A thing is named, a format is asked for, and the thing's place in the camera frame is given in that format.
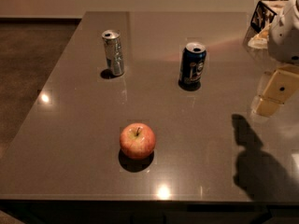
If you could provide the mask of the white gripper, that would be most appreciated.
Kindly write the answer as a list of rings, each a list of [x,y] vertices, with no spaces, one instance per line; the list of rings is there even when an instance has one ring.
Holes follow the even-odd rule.
[[[299,64],[299,0],[288,0],[269,28],[268,53],[282,63]],[[299,90],[299,67],[265,72],[254,98],[254,112],[270,117]]]

